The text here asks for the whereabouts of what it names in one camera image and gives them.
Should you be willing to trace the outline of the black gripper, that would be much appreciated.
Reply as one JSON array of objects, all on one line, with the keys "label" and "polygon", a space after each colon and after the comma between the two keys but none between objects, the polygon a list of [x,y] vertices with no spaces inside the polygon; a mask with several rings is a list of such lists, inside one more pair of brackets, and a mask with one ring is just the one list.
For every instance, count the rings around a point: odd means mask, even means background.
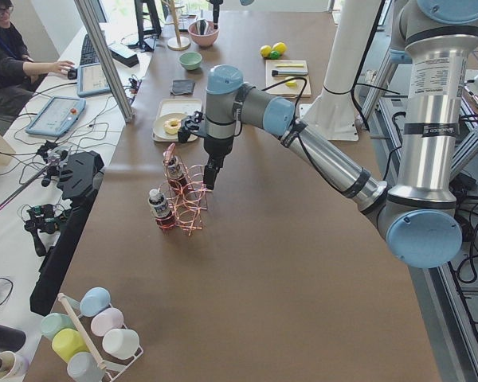
[{"label": "black gripper", "polygon": [[234,137],[214,138],[207,136],[204,138],[204,150],[209,155],[209,160],[204,168],[203,183],[209,190],[214,190],[217,175],[223,167],[225,157],[233,149]]}]

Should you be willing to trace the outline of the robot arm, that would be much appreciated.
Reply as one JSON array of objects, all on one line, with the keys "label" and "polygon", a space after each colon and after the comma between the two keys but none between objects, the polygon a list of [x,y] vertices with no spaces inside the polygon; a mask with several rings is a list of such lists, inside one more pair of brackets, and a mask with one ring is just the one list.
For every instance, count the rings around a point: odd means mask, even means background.
[{"label": "robot arm", "polygon": [[394,186],[374,179],[330,142],[321,123],[297,119],[288,100],[244,82],[238,68],[210,70],[201,133],[209,155],[204,182],[214,187],[232,150],[237,123],[258,127],[309,162],[377,228],[404,263],[433,268],[459,252],[462,232],[449,190],[468,55],[478,46],[478,1],[407,1],[394,16],[392,41],[412,61],[402,157]]}]

